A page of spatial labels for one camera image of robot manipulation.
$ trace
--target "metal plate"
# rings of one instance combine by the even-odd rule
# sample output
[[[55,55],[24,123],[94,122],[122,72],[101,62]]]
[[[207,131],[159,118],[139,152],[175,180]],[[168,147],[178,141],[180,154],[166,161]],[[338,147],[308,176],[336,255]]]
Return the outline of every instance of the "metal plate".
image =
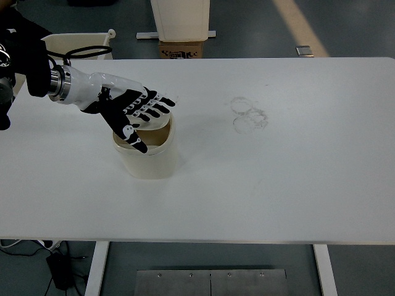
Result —
[[[208,270],[137,271],[135,296],[209,296]]]
[[[296,46],[296,52],[299,57],[314,57],[313,52],[308,45]]]
[[[135,296],[287,296],[283,269],[138,271]]]
[[[211,296],[286,296],[283,269],[211,271]]]

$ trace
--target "white robotic hand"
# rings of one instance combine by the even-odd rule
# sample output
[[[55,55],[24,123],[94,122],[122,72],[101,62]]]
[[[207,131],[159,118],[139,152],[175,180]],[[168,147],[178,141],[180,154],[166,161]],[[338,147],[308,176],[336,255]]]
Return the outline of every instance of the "white robotic hand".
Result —
[[[55,66],[51,70],[49,93],[52,101],[75,104],[82,112],[100,113],[114,133],[142,153],[148,148],[141,141],[127,115],[149,121],[169,113],[175,103],[141,83],[105,73],[91,75],[70,66]]]

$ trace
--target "gray floor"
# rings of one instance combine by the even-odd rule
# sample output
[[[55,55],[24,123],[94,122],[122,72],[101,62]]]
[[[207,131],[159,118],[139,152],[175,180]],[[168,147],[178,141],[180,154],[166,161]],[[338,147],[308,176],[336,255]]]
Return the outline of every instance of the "gray floor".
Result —
[[[295,0],[329,56],[395,58],[395,1]],[[157,59],[157,40],[138,41],[137,32],[156,31],[149,0],[118,0],[107,7],[70,7],[66,0],[26,0],[19,11],[53,33],[106,32],[112,28],[115,59]],[[212,0],[204,58],[297,57],[296,37],[270,0]],[[33,253],[22,242],[10,252]],[[79,274],[89,271],[94,244],[71,242]],[[395,295],[395,247],[329,246],[338,295]],[[48,252],[32,257],[0,253],[1,295],[44,295],[51,274]],[[290,295],[320,295],[309,245],[218,245],[111,243],[102,295],[133,295],[138,269],[284,268]],[[85,285],[76,278],[83,292]],[[64,295],[51,286],[48,295]],[[68,295],[77,295],[70,289]]]

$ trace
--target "table leg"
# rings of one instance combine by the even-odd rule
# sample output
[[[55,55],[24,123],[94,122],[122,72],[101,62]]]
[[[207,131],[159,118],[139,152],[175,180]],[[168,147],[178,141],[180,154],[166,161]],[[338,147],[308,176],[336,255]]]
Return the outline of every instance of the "table leg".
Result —
[[[110,242],[96,242],[85,296],[99,296]]]
[[[338,296],[327,245],[313,245],[323,296]]]

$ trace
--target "black power adapter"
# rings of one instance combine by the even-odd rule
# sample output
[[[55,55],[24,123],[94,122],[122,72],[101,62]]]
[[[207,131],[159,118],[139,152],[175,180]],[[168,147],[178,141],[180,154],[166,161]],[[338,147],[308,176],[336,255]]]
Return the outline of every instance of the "black power adapter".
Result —
[[[57,289],[66,291],[69,287],[74,285],[72,266],[69,257],[59,253],[52,253],[46,260]]]

